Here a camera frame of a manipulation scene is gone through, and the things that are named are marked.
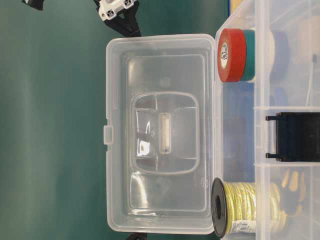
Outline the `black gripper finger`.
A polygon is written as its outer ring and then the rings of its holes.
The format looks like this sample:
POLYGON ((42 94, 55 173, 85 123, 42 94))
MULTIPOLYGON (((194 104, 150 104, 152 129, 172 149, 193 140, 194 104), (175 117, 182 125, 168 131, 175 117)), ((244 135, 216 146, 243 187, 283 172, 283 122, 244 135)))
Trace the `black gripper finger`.
POLYGON ((145 240, 145 233, 143 232, 132 232, 126 240, 145 240))

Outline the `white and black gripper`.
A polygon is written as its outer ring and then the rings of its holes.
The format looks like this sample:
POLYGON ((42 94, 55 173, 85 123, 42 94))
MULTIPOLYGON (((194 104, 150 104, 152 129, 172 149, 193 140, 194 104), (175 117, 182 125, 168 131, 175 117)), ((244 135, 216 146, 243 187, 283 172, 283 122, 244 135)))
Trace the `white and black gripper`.
POLYGON ((99 17, 109 28, 126 38, 141 37, 136 19, 138 0, 95 0, 99 17))

